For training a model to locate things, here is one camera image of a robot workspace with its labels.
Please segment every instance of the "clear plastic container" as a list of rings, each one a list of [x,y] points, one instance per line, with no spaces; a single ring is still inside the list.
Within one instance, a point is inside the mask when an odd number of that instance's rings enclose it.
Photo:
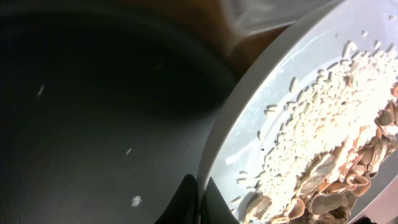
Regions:
[[[287,26],[331,0],[221,0],[229,25],[239,34],[253,35]]]

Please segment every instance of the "rice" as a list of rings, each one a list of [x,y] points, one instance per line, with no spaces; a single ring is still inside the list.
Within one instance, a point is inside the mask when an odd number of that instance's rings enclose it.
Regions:
[[[391,88],[398,75],[395,46],[387,52],[380,46],[376,42],[373,54],[359,51],[348,59],[347,51],[357,50],[356,44],[349,41],[343,60],[330,65],[328,72],[319,70],[315,83],[304,88],[297,101],[289,102],[291,116],[265,158],[257,188],[272,201],[266,221],[283,214],[315,157],[341,146],[348,136],[358,137],[360,127],[370,127],[369,137],[374,135],[374,119],[394,99]]]

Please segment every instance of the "brown wooden surface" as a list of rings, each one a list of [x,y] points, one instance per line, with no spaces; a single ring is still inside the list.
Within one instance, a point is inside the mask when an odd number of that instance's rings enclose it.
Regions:
[[[228,27],[219,0],[122,0],[155,12],[201,39],[241,77],[259,54],[285,29],[243,37]]]

